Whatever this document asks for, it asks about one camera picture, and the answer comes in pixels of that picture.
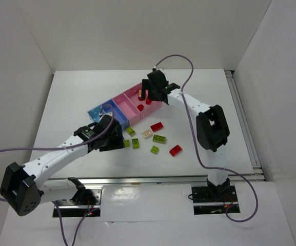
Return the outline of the red curved decorated lego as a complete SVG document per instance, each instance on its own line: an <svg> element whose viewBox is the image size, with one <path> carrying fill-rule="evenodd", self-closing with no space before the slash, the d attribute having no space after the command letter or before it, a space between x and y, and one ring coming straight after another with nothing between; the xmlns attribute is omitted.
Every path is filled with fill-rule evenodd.
<svg viewBox="0 0 296 246"><path fill-rule="evenodd" d="M137 98L138 98L139 101L142 101L143 100L142 99L142 91L141 90L138 90L138 92L137 92Z"/></svg>

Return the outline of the red lego with side studs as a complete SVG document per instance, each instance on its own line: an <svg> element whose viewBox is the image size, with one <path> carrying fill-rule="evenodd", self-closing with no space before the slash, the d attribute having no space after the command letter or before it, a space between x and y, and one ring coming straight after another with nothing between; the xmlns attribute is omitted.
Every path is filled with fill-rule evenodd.
<svg viewBox="0 0 296 246"><path fill-rule="evenodd" d="M149 99L146 99L145 103L146 103L146 105L151 105L152 101Z"/></svg>

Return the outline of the small red lego brick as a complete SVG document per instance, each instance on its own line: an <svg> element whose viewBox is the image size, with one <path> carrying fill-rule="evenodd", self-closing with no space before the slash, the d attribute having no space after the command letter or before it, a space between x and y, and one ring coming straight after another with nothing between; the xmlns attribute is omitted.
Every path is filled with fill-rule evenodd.
<svg viewBox="0 0 296 246"><path fill-rule="evenodd" d="M143 105L143 104L139 104L139 105L137 106L137 109L138 109L139 111L143 111L143 110L144 110L144 105Z"/></svg>

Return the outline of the red curved lego brick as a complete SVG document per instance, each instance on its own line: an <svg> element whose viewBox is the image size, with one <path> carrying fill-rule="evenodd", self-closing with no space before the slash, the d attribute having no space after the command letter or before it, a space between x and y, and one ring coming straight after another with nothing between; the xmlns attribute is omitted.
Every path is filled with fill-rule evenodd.
<svg viewBox="0 0 296 246"><path fill-rule="evenodd" d="M178 155L179 153L181 153L182 152L182 147L180 146L180 145L176 145L176 146L174 146L170 151L169 151L169 153L170 153L170 155L172 156L172 157L175 157L176 155Z"/></svg>

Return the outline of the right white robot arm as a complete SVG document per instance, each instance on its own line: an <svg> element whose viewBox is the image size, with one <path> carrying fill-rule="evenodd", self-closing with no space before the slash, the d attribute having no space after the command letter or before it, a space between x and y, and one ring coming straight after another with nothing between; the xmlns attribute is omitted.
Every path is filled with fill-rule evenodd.
<svg viewBox="0 0 296 246"><path fill-rule="evenodd" d="M230 134L221 106L211 106L188 95L169 83L161 70L154 69L142 80L141 99L161 101L188 114L195 149L201 146L207 155L204 168L208 170L207 187L213 198L221 196L230 186L225 170L225 145Z"/></svg>

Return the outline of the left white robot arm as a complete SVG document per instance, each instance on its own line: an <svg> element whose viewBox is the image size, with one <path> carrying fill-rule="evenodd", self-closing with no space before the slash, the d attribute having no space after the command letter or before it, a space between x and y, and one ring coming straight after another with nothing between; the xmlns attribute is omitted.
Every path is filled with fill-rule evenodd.
<svg viewBox="0 0 296 246"><path fill-rule="evenodd" d="M19 165L7 166L0 194L18 216L31 213L41 203L69 200L81 203L92 193L75 177L51 181L50 177L92 151L124 148L122 126L110 115L78 128L56 151Z"/></svg>

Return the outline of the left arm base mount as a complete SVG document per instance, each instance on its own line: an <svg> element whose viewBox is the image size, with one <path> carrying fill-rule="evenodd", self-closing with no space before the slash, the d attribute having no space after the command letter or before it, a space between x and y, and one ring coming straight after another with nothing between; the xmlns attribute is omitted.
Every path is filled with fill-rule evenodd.
<svg viewBox="0 0 296 246"><path fill-rule="evenodd" d="M85 195L79 203L70 200L57 200L63 218L100 217L102 186L86 187Z"/></svg>

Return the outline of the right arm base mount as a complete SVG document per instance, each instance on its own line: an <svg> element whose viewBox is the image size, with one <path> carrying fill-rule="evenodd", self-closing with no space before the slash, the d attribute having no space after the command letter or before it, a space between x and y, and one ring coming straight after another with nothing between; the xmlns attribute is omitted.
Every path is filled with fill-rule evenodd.
<svg viewBox="0 0 296 246"><path fill-rule="evenodd" d="M188 199L193 202L194 215L240 213L238 197L234 186L230 186L218 197L212 197L208 188L192 187Z"/></svg>

